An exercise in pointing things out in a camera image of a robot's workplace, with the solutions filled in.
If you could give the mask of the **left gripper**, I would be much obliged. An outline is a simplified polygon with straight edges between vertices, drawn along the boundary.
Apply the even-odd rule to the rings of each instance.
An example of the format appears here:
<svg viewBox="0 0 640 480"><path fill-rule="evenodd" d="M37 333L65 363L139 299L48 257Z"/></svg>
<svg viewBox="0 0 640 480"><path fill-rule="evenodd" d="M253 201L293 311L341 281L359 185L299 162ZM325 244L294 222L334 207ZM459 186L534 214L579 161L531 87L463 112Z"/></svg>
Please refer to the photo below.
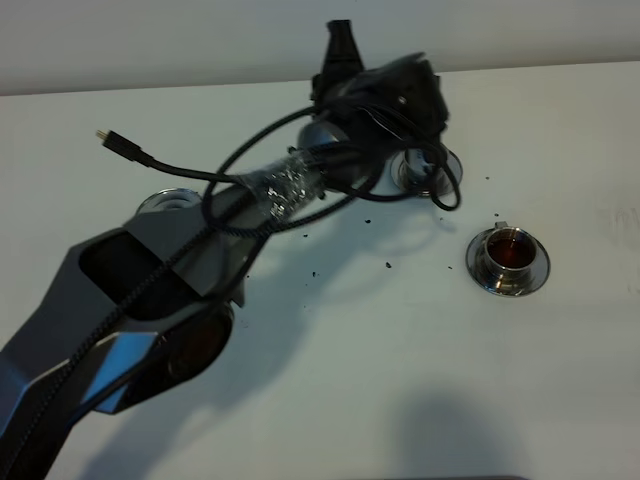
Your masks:
<svg viewBox="0 0 640 480"><path fill-rule="evenodd" d="M350 20L327 23L329 41L322 71L311 78L313 112L320 113L334 104L356 105L365 98L354 85L366 71L355 42Z"/></svg>

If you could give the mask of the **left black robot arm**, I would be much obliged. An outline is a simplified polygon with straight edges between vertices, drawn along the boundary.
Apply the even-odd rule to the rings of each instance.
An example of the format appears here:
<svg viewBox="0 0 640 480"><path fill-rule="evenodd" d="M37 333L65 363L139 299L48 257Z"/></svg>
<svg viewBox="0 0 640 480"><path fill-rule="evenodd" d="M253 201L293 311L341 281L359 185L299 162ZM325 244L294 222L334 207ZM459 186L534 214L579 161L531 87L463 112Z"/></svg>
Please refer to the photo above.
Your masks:
<svg viewBox="0 0 640 480"><path fill-rule="evenodd" d="M347 20L328 26L308 107L265 127L216 171L157 161L122 135L120 157L203 180L191 206L139 212L71 247L1 350L1 458L54 455L90 411L117 413L198 375L224 348L244 278L267 241L375 198L387 162L420 150L409 188L439 203L449 176L439 76L423 53L364 66Z"/></svg>

